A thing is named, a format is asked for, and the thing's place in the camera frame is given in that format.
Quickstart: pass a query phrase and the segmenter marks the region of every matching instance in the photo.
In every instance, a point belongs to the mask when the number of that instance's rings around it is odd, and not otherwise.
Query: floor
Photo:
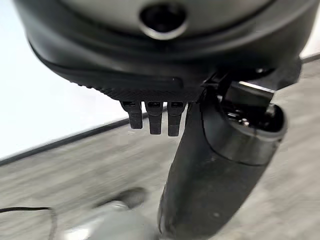
[[[272,164],[243,207],[214,240],[318,240],[320,236],[320,61],[274,101],[290,128]],[[0,207],[51,206],[62,231],[92,206],[131,187],[148,200],[137,211],[152,222],[179,138],[120,127],[0,168]],[[0,239],[44,240],[46,212],[0,215]]]

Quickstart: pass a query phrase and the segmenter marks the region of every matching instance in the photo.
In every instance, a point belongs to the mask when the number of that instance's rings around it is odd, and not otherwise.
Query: black plastic prong
[[[179,136],[181,116],[186,108],[186,102],[168,102],[168,135],[169,137]]]
[[[129,114],[132,129],[142,129],[142,110],[139,101],[121,101],[122,108]]]
[[[161,134],[163,108],[164,108],[163,102],[159,102],[159,101],[145,102],[145,109],[149,117],[150,134],[152,135]]]

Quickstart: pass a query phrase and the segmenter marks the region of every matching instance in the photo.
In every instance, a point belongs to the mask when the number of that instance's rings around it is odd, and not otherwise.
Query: black handle
[[[286,118],[276,112],[267,132],[231,123],[212,97],[191,105],[159,206],[165,237],[208,239],[230,220],[285,135]]]

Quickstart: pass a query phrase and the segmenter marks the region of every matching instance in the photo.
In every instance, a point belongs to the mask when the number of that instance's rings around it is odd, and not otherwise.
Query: gray object
[[[64,240],[158,240],[157,229],[123,202],[97,208],[76,226],[66,230]]]
[[[154,4],[170,3],[163,0],[62,0],[62,2],[81,15],[107,27],[138,35],[143,33],[141,11]],[[179,33],[173,34],[173,37],[183,32],[184,36],[193,36],[226,28],[251,16],[270,2],[270,0],[175,0],[174,3],[182,5],[187,12],[187,25],[183,25]]]

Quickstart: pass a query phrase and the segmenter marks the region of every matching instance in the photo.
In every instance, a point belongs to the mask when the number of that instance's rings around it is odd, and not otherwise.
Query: white wall
[[[127,118],[117,101],[69,83],[36,59],[10,0],[0,0],[0,35],[0,159]],[[319,18],[302,56],[317,52]]]

